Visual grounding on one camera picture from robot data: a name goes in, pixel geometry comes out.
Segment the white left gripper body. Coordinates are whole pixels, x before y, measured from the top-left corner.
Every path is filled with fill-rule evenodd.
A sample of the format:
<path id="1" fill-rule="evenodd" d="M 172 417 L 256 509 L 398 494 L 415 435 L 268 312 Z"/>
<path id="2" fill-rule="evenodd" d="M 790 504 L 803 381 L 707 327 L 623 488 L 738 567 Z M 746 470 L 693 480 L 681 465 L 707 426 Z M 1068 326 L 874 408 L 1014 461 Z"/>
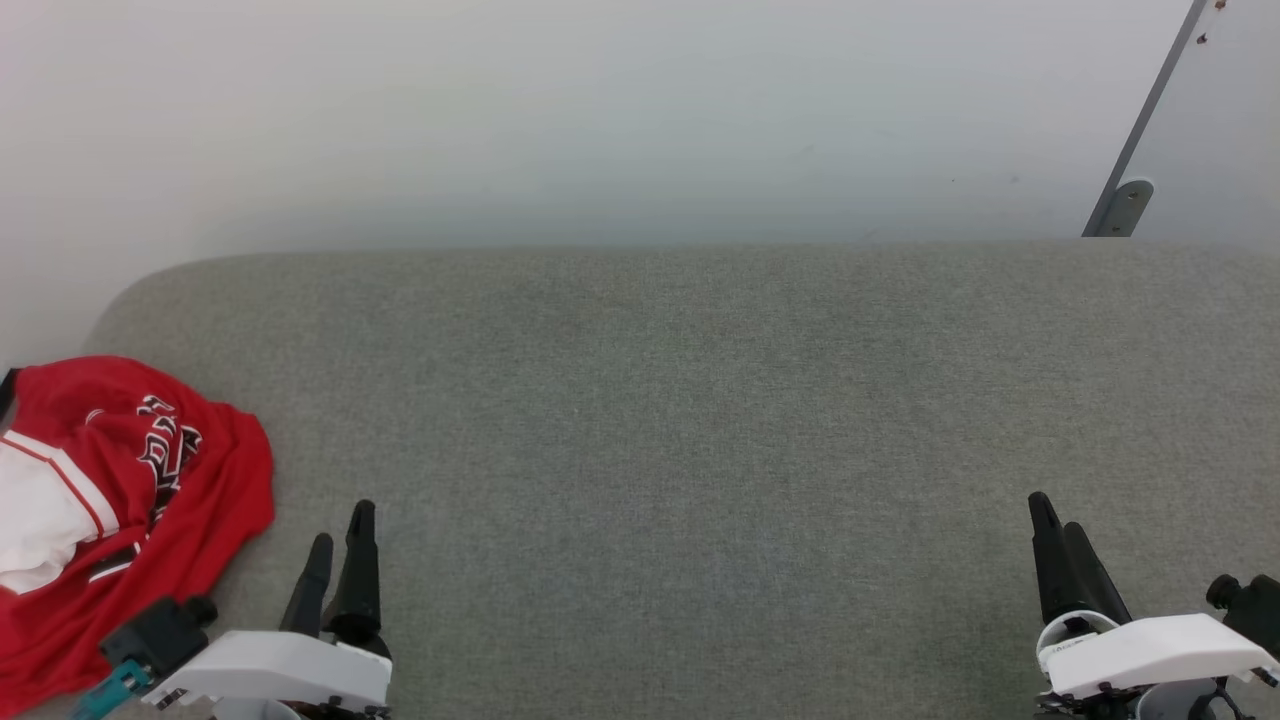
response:
<path id="1" fill-rule="evenodd" d="M 293 632 L 228 632 L 155 682 L 155 708 L 212 702 L 214 720 L 305 720 L 330 708 L 353 720 L 389 717 L 388 657 Z"/>

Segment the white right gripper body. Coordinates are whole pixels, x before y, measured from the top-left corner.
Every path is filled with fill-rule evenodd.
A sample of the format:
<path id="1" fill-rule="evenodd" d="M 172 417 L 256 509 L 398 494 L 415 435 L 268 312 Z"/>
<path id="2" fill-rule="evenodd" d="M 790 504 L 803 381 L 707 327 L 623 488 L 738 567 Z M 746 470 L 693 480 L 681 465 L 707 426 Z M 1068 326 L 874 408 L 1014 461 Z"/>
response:
<path id="1" fill-rule="evenodd" d="M 1280 660 L 1207 614 L 1119 624 L 1076 610 L 1039 634 L 1036 659 L 1048 683 L 1038 720 L 1254 720 L 1229 682 L 1258 678 L 1280 687 Z"/>

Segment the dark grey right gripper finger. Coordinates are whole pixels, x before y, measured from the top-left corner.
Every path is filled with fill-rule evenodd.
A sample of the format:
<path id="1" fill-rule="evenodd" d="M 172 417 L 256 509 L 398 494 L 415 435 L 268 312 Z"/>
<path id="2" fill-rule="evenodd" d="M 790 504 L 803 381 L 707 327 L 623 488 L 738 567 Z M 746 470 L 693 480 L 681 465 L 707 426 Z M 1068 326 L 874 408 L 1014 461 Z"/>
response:
<path id="1" fill-rule="evenodd" d="M 1039 610 L 1044 625 L 1076 605 L 1076 582 L 1064 525 L 1044 492 L 1028 496 Z"/>
<path id="2" fill-rule="evenodd" d="M 1116 624 L 1130 623 L 1132 614 L 1084 528 L 1070 521 L 1065 525 L 1065 541 L 1075 577 L 1087 594 L 1088 607 Z"/>

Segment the red white Bulls jersey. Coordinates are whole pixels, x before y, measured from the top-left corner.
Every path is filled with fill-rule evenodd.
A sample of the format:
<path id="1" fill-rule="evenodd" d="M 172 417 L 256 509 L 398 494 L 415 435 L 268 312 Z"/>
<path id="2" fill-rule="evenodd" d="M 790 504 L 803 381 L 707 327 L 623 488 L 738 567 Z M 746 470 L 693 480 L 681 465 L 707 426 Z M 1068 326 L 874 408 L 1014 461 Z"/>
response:
<path id="1" fill-rule="evenodd" d="M 99 642 L 209 592 L 273 521 L 257 418 L 133 359 L 20 369 L 0 427 L 0 720 L 91 687 Z"/>

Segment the grey metal wall strip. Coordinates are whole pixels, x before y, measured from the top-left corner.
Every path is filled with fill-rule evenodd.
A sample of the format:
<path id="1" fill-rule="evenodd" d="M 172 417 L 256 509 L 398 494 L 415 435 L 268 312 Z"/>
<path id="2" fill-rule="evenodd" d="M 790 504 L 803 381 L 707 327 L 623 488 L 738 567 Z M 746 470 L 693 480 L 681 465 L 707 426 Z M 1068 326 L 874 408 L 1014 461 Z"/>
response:
<path id="1" fill-rule="evenodd" d="M 1208 241 L 1208 208 L 1222 154 L 1213 137 L 1211 72 L 1229 50 L 1210 41 L 1229 0 L 1190 0 L 1132 132 L 1083 228 L 1085 237 Z"/>

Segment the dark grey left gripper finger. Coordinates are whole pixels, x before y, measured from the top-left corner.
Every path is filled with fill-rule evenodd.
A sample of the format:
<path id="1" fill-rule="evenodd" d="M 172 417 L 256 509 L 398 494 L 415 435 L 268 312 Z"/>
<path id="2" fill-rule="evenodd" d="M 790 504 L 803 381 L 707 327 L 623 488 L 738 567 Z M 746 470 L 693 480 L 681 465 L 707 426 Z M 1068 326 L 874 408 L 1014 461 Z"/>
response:
<path id="1" fill-rule="evenodd" d="M 346 557 L 335 593 L 325 610 L 325 632 L 337 642 L 378 657 L 390 651 L 381 638 L 381 583 L 376 543 L 376 505 L 355 505 L 346 532 Z"/>
<path id="2" fill-rule="evenodd" d="M 328 533 L 316 534 L 282 616 L 282 632 L 319 638 L 332 578 L 333 551 L 333 538 Z"/>

